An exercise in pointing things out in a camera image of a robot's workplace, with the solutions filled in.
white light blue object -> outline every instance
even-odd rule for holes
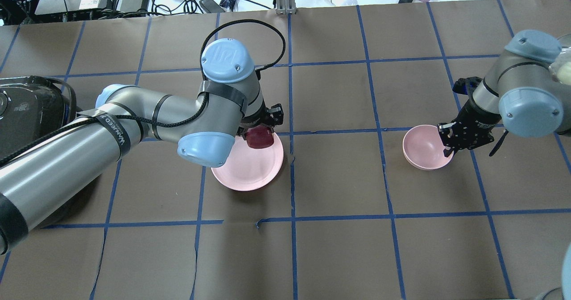
[[[505,128],[522,137],[542,137],[554,132],[563,121],[563,105],[557,97],[536,87],[519,87],[500,99]]]
[[[561,273],[561,286],[563,287],[563,298],[571,299],[571,245],[567,249],[567,254],[563,260],[563,271]]]
[[[120,83],[114,83],[112,85],[105,87],[101,92],[101,94],[97,97],[97,100],[95,101],[95,108],[99,108],[102,105],[104,105],[113,93],[125,87],[138,87],[138,86],[122,85]]]
[[[239,82],[252,74],[254,65],[246,47],[235,39],[212,42],[200,58],[204,75],[218,83]]]
[[[550,34],[528,29],[518,32],[506,45],[505,50],[551,64],[561,52],[561,43]]]
[[[180,138],[177,153],[193,163],[219,168],[226,163],[234,141],[234,136],[220,132],[188,134]]]

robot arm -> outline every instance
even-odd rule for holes
[[[266,108],[246,48],[237,40],[218,40],[201,59],[207,80],[196,101],[111,85],[98,97],[97,108],[80,113],[69,131],[2,165],[0,252],[12,249],[145,137],[177,143],[179,156],[213,168],[224,164],[236,135],[253,148],[273,144],[271,133],[283,122],[283,112],[279,104]],[[94,118],[98,123],[83,125]]]
[[[475,90],[467,91],[458,116],[438,124],[449,148],[445,156],[493,142],[491,129],[500,120],[522,137],[571,136],[571,86],[554,81],[548,69],[560,53],[561,44],[546,33],[516,34]]]

pink plate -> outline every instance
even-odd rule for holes
[[[284,149],[280,138],[273,134],[273,145],[266,149],[251,149],[241,137],[236,137],[230,156],[220,168],[211,168],[222,185],[236,191],[253,191],[273,180],[281,168]]]
[[[402,152],[410,164],[421,170],[436,170],[448,164],[454,154],[445,157],[438,129],[434,125],[413,127],[402,139]]]

dark red object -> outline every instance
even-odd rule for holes
[[[258,125],[246,131],[246,142],[253,149],[265,149],[273,145],[272,130],[264,125]]]

white label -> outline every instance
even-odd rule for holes
[[[81,0],[79,10],[97,8],[99,0]]]

